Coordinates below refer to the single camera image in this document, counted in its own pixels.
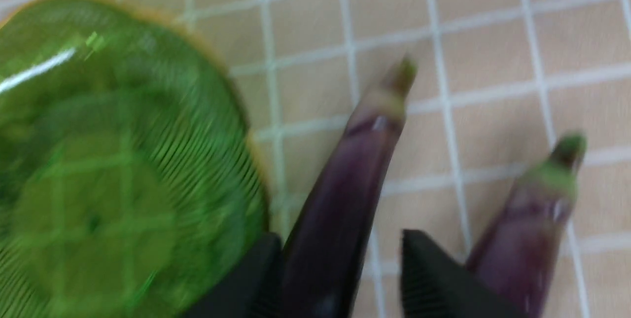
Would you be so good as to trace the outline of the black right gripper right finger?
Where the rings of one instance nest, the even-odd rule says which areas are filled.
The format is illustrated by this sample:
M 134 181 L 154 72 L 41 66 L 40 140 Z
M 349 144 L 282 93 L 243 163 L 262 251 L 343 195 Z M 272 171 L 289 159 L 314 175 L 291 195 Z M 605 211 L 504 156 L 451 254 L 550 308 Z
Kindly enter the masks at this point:
M 405 318 L 524 318 L 442 250 L 424 231 L 403 230 L 401 303 Z

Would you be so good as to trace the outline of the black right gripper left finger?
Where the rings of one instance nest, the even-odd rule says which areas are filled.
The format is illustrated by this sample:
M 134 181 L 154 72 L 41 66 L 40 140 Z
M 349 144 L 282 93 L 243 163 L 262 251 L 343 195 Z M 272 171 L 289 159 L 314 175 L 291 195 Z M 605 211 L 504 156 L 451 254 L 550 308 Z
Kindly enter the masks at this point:
M 185 318 L 279 318 L 281 239 L 264 233 L 221 282 L 184 313 Z

